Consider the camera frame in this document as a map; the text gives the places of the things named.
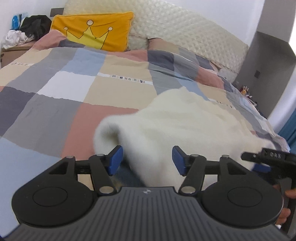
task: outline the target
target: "wall switch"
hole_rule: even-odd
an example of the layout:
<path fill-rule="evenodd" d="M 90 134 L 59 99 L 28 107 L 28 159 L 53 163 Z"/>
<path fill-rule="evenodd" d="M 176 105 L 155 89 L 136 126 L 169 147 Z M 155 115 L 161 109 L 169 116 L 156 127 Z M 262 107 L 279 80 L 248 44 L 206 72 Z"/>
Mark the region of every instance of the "wall switch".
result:
<path fill-rule="evenodd" d="M 256 70 L 256 72 L 255 72 L 255 74 L 254 74 L 254 77 L 258 79 L 259 76 L 260 76 L 260 74 L 261 74 L 261 73 L 260 73 L 258 70 Z"/>
<path fill-rule="evenodd" d="M 59 7 L 59 8 L 52 8 L 50 10 L 50 17 L 54 17 L 55 15 L 63 15 L 64 8 Z"/>

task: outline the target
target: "logo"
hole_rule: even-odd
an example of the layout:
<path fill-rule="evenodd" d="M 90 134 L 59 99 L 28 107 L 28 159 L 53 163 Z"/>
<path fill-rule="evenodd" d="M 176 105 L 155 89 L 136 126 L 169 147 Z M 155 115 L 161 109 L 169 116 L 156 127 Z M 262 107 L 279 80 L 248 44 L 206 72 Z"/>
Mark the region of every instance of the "logo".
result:
<path fill-rule="evenodd" d="M 145 191 L 143 191 L 143 193 L 145 193 L 146 195 L 148 195 L 149 193 L 151 193 L 152 191 L 149 189 L 146 189 Z"/>
<path fill-rule="evenodd" d="M 64 27 L 64 30 L 66 30 L 66 33 L 67 33 L 67 39 L 69 39 L 72 42 L 84 44 L 89 47 L 102 49 L 108 33 L 112 31 L 113 28 L 109 27 L 108 31 L 104 33 L 101 37 L 95 37 L 91 31 L 91 26 L 94 24 L 93 20 L 88 20 L 86 24 L 88 25 L 88 28 L 83 32 L 83 35 L 80 38 L 77 38 L 72 33 L 70 33 L 68 31 L 68 27 Z"/>

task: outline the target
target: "plaid duvet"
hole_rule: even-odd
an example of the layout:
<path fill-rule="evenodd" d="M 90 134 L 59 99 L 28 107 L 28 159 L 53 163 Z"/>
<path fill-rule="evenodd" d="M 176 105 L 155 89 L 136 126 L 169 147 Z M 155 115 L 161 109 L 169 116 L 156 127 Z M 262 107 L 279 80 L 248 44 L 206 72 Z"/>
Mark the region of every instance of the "plaid duvet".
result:
<path fill-rule="evenodd" d="M 277 149 L 288 150 L 253 105 L 208 60 L 189 51 L 111 53 L 51 31 L 1 69 L 0 234 L 17 225 L 13 193 L 61 157 L 93 155 L 93 134 L 103 118 L 137 112 L 158 94 L 182 86 L 217 102 Z"/>

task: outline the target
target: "yellow pillow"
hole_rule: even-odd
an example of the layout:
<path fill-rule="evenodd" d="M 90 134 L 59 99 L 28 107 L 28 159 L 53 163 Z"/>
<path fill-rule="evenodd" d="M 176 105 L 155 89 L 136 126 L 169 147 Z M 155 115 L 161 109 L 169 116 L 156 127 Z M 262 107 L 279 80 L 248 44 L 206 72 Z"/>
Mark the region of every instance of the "yellow pillow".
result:
<path fill-rule="evenodd" d="M 133 12 L 56 15 L 51 28 L 62 32 L 70 41 L 96 49 L 123 52 Z"/>

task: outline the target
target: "clothing pile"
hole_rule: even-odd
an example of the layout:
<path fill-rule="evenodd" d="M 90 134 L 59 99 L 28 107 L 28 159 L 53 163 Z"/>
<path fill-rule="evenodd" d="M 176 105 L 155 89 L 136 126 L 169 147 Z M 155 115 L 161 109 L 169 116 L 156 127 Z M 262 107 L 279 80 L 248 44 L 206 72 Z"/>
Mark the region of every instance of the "clothing pile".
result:
<path fill-rule="evenodd" d="M 51 20 L 45 15 L 36 15 L 25 18 L 19 30 L 9 30 L 2 42 L 4 49 L 32 40 L 39 40 L 50 30 Z"/>

